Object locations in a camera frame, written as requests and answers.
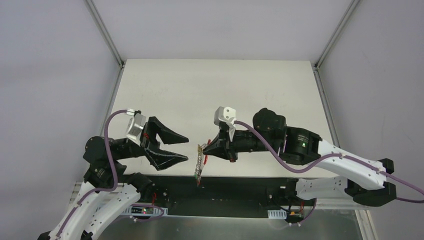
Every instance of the gray floor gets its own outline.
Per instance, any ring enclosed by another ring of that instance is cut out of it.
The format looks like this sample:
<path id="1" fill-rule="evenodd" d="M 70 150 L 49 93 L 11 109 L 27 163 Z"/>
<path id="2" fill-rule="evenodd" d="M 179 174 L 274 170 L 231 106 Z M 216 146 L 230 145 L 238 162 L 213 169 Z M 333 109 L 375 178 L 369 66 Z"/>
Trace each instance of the gray floor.
<path id="1" fill-rule="evenodd" d="M 99 240 L 358 240 L 362 239 L 355 211 L 316 210 L 301 227 L 284 220 L 167 216 L 134 223 L 111 224 Z"/>

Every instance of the metal frame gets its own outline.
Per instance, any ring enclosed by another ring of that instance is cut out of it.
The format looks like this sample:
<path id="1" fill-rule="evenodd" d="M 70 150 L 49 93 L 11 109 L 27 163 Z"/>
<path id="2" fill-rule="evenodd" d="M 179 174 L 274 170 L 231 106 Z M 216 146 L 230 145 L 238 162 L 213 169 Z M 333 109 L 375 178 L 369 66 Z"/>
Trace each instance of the metal frame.
<path id="1" fill-rule="evenodd" d="M 101 125 L 100 134 L 103 133 L 103 128 L 106 122 L 107 117 L 111 114 L 113 103 L 115 101 L 115 97 L 118 92 L 118 88 L 121 82 L 121 78 L 124 72 L 125 62 L 122 59 L 121 55 L 119 54 L 118 49 L 116 48 L 112 37 L 110 36 L 105 23 L 103 22 L 99 11 L 96 8 L 95 3 L 93 0 L 84 0 L 88 11 L 90 12 L 94 23 L 96 24 L 98 30 L 100 31 L 100 34 L 102 35 L 106 45 L 110 49 L 112 55 L 114 56 L 120 70 L 119 74 L 117 76 L 113 91 L 110 96 L 109 104 L 107 107 L 106 115 L 104 117 L 103 123 Z M 313 73 L 315 76 L 316 84 L 319 90 L 319 95 L 321 97 L 321 102 L 324 107 L 325 116 L 327 118 L 328 127 L 331 133 L 331 138 L 333 141 L 333 144 L 336 146 L 340 146 L 339 138 L 337 136 L 336 127 L 333 121 L 332 111 L 329 104 L 328 96 L 326 95 L 325 87 L 322 83 L 321 77 L 320 77 L 320 67 L 323 64 L 323 62 L 326 60 L 327 56 L 329 55 L 331 49 L 336 45 L 337 40 L 340 38 L 343 29 L 346 27 L 346 25 L 349 23 L 349 20 L 351 19 L 352 14 L 357 9 L 357 6 L 361 0 L 352 0 L 349 4 L 347 10 L 345 11 L 343 17 L 341 18 L 340 22 L 338 23 L 336 29 L 334 30 L 333 34 L 331 35 L 328 43 L 326 44 L 324 50 L 322 51 L 322 54 L 320 55 L 318 61 L 314 64 L 313 67 Z M 75 184 L 74 193 L 79 191 L 79 187 L 81 186 L 80 182 L 77 182 Z M 358 205 L 356 203 L 352 203 L 352 201 L 346 201 L 346 200 L 334 200 L 334 199 L 320 199 L 317 203 L 317 208 L 320 209 L 354 209 L 357 217 L 357 221 L 359 224 L 360 231 L 362 233 L 362 238 L 364 240 L 378 240 L 377 232 L 374 227 L 374 223 L 371 218 L 370 211 L 366 206 Z"/>

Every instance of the white table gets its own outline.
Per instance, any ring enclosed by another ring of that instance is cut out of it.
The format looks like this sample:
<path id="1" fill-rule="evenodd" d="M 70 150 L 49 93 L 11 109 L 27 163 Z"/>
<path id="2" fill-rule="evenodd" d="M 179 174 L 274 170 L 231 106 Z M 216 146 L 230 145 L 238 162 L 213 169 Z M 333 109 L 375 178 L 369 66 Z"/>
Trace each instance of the white table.
<path id="1" fill-rule="evenodd" d="M 162 149 L 188 156 L 188 161 L 156 171 L 144 157 L 124 159 L 120 162 L 127 165 L 125 173 L 193 176 L 197 145 L 218 133 L 213 119 L 219 106 L 236 109 L 237 119 L 248 124 L 266 107 L 285 116 L 288 126 L 308 129 L 331 141 L 308 61 L 129 59 L 112 111 L 141 110 L 190 142 L 161 145 Z M 124 138 L 128 121 L 127 115 L 116 116 L 109 136 Z M 323 178 L 335 174 L 320 168 L 291 173 L 269 152 L 252 152 L 239 153 L 236 163 L 210 156 L 202 176 Z"/>

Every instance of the gray wall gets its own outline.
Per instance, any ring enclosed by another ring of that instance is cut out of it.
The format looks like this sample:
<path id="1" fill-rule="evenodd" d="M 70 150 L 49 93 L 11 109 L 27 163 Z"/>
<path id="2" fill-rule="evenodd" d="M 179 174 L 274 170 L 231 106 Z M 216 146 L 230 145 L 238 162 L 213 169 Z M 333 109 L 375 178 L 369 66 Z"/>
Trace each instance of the gray wall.
<path id="1" fill-rule="evenodd" d="M 118 65 L 84 1 L 0 3 L 0 233 L 37 239 L 87 166 Z"/>
<path id="2" fill-rule="evenodd" d="M 391 158 L 396 176 L 423 188 L 424 1 L 362 1 L 320 73 L 341 146 Z M 423 199 L 402 185 L 397 192 Z M 382 240 L 424 236 L 424 204 L 371 212 Z"/>

